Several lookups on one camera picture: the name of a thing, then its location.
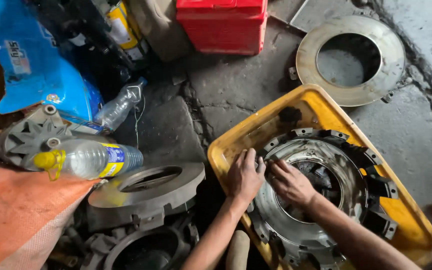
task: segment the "crumpled plastic bottle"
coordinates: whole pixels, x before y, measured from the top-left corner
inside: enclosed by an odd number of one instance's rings
[[[143,87],[148,84],[140,77],[137,82],[123,86],[115,99],[106,103],[94,117],[94,121],[115,131],[128,117],[128,113],[141,101]]]

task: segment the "hand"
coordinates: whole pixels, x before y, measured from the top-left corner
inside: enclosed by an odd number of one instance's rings
[[[274,175],[272,187],[286,202],[305,210],[311,200],[319,194],[299,169],[289,165],[284,160],[269,161]]]
[[[256,151],[253,148],[243,150],[234,157],[233,164],[227,172],[229,196],[242,200],[245,207],[249,205],[265,181],[266,165],[263,158],[258,158],[258,169],[255,169]]]

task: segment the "blue packaging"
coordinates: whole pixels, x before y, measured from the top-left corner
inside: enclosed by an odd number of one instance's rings
[[[73,66],[70,49],[56,47],[21,0],[0,0],[0,64],[5,79],[0,114],[42,103],[54,105],[69,121],[91,123],[103,104],[88,76]]]

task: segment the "concrete floor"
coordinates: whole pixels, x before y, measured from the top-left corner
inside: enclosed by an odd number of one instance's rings
[[[369,2],[381,20],[402,36],[406,71],[413,83],[402,86],[389,104],[376,101],[345,111],[432,222],[432,1],[417,5],[396,0]],[[150,81],[144,90],[147,104],[138,122],[145,163],[206,162],[211,141],[298,86],[287,70],[294,66],[302,38],[300,32],[269,19],[264,49],[257,56],[193,53],[153,66],[146,75]],[[182,69],[188,80],[173,85],[171,78],[179,77]],[[118,142],[135,145],[134,127],[134,117],[128,117],[115,134]],[[207,175],[198,192],[215,199],[207,203],[202,198],[196,208],[201,213],[201,231],[224,198],[209,165]]]

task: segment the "orange sack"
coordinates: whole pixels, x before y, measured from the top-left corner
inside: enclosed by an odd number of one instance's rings
[[[0,167],[0,269],[39,270],[97,182]]]

